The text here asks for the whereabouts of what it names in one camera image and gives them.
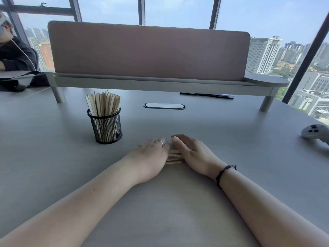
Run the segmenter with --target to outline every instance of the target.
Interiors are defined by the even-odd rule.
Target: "black jacket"
[[[24,53],[30,58],[33,62],[35,68],[38,68],[38,58],[36,52],[16,36],[14,36],[13,41],[23,50]],[[0,47],[0,61],[6,67],[6,71],[15,71],[15,70],[28,70],[34,71],[34,68],[27,59],[27,57],[22,53],[22,51],[17,48],[17,46],[9,41],[5,45]]]

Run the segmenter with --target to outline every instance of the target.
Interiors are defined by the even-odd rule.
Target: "white game controller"
[[[302,130],[301,135],[307,139],[320,139],[329,145],[329,128],[325,125],[314,124],[307,126]]]

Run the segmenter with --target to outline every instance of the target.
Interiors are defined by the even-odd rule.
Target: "glass window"
[[[145,0],[145,24],[209,29],[213,5],[214,0]]]
[[[48,22],[74,21],[73,16],[19,14],[26,36],[30,45],[37,51],[39,57],[39,70],[54,71],[53,54],[51,52]]]
[[[329,125],[329,35],[325,38],[288,105]]]
[[[265,55],[249,50],[246,72],[292,81],[328,7],[329,0],[221,0],[216,29],[249,32],[250,45],[264,46]],[[252,56],[266,59],[265,64],[251,66]],[[281,88],[277,98],[282,100],[286,90]]]
[[[82,21],[138,25],[138,0],[78,0]]]
[[[13,0],[14,4],[27,6],[46,6],[58,8],[70,8],[69,0]]]

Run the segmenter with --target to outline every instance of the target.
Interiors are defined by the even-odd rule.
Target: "silver ring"
[[[159,141],[159,142],[161,142],[161,144],[162,144],[162,146],[163,146],[163,142],[162,142],[161,140],[156,140],[156,141]],[[155,143],[156,141],[154,141],[154,143]]]

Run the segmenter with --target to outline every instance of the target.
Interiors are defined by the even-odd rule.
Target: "sky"
[[[137,0],[78,0],[84,22],[138,24]],[[20,5],[69,8],[68,0],[14,0]],[[145,0],[146,25],[209,28],[214,0]],[[329,12],[329,0],[221,0],[216,29],[252,37],[280,36],[284,43],[311,43]],[[20,14],[23,26],[47,28],[71,16]]]

